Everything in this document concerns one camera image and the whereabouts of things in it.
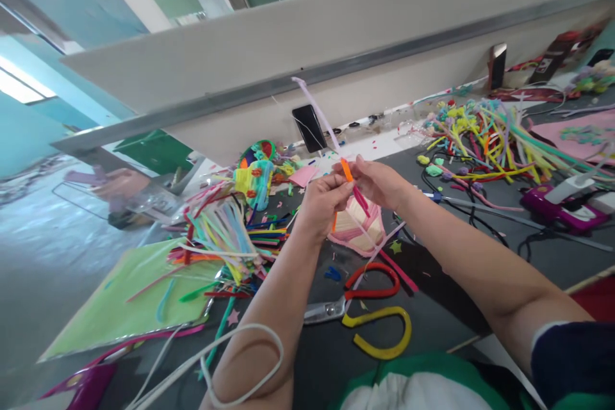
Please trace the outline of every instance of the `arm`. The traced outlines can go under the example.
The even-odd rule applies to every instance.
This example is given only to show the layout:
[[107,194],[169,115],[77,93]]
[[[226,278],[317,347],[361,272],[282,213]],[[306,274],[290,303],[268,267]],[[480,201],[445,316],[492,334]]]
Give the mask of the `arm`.
[[[273,329],[284,346],[278,372],[253,396],[236,408],[290,409],[293,397],[293,364],[303,315],[308,303],[318,253],[331,230],[335,211],[346,208],[352,184],[339,175],[313,181],[297,217],[293,232],[250,303],[239,326],[263,324]],[[221,402],[232,402],[251,390],[278,362],[271,337],[259,330],[233,336],[213,374],[213,387]],[[202,409],[213,409],[209,393]]]
[[395,210],[472,298],[525,373],[530,374],[532,340],[540,327],[593,320],[534,267],[433,203],[392,168],[362,158],[352,168],[366,196]]

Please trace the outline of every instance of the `green foam sheet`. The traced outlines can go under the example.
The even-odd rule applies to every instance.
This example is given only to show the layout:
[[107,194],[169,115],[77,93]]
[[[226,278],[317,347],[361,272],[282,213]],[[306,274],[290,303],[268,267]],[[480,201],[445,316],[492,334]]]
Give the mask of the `green foam sheet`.
[[[198,319],[208,298],[199,297],[185,303],[180,303],[179,299],[210,283],[222,268],[220,261],[194,263],[160,281],[135,300],[126,302],[176,267],[167,263],[167,255],[184,241],[184,238],[179,238],[128,250],[39,361],[118,343],[130,336]],[[163,309],[163,322],[159,323],[156,310],[173,278],[176,283]]]

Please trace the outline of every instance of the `phone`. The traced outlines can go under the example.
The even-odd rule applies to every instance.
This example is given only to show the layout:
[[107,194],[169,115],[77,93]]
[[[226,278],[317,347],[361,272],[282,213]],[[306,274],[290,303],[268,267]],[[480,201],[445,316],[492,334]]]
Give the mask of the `phone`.
[[506,68],[506,44],[494,45],[489,54],[489,81],[488,89],[497,90],[504,84],[504,70]]
[[598,50],[596,54],[594,54],[594,57],[591,58],[590,61],[587,63],[587,65],[590,67],[594,67],[600,61],[608,60],[613,55],[613,51],[614,50],[612,48],[603,48]]
[[322,134],[322,128],[311,104],[293,109],[293,117],[303,136],[303,141],[306,142],[308,152],[316,152],[327,147],[325,136]]

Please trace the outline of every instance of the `foam star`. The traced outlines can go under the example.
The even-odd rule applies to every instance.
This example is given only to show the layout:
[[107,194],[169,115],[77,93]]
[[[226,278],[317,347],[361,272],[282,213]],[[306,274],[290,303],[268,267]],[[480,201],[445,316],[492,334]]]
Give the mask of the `foam star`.
[[402,244],[398,240],[395,240],[389,248],[393,250],[393,254],[402,252]]
[[228,326],[239,323],[239,311],[232,310],[229,316],[226,318]]

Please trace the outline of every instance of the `white partition board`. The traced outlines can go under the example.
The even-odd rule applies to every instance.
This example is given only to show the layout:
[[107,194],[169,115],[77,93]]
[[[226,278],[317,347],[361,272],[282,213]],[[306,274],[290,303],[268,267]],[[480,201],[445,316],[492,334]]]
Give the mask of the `white partition board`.
[[[138,113],[363,53],[553,0],[286,0],[65,58]],[[489,46],[507,63],[536,57],[563,31],[607,17],[612,1],[558,13],[314,85],[332,124],[429,95],[486,73]],[[255,140],[299,139],[300,92],[166,129],[222,165]]]

